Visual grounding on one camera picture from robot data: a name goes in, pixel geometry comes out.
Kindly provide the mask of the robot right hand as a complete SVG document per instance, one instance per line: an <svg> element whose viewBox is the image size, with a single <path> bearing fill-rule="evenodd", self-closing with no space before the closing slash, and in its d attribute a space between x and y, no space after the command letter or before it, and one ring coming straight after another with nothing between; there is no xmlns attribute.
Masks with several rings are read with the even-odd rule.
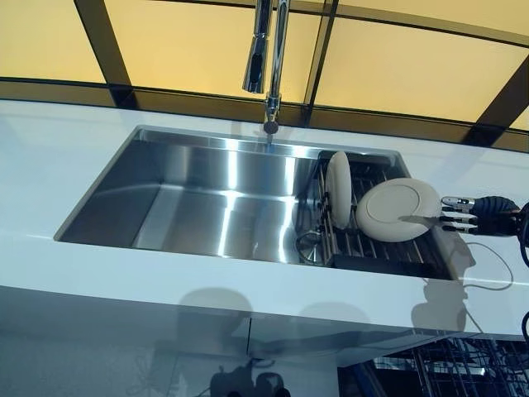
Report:
<svg viewBox="0 0 529 397"><path fill-rule="evenodd" d="M511 199L500 196L466 198L445 196L441 199L438 220L447 232L477 236L519 237L527 225L527 214Z"/></svg>

